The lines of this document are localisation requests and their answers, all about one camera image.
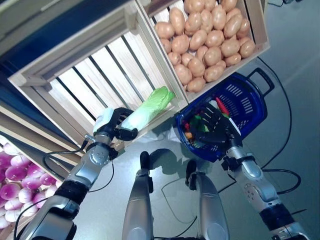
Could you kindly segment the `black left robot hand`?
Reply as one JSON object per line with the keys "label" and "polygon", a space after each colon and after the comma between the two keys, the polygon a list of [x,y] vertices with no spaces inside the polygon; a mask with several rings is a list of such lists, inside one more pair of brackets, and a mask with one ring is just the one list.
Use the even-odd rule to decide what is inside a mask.
{"label": "black left robot hand", "polygon": [[133,111],[131,109],[125,107],[116,109],[111,107],[105,108],[95,121],[93,137],[96,139],[98,135],[104,135],[109,137],[110,141],[112,141],[113,138],[122,141],[134,140],[138,135],[136,128],[130,130],[119,127],[132,113]]}

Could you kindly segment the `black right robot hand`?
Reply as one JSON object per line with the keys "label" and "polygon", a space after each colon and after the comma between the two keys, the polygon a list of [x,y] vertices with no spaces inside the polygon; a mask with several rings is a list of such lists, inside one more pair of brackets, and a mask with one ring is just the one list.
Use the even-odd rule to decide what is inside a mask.
{"label": "black right robot hand", "polygon": [[217,145],[223,152],[232,147],[241,147],[242,137],[232,124],[229,118],[225,117],[220,110],[206,103],[200,109],[201,127],[206,127],[207,131],[191,126],[190,132],[195,140],[202,144]]}

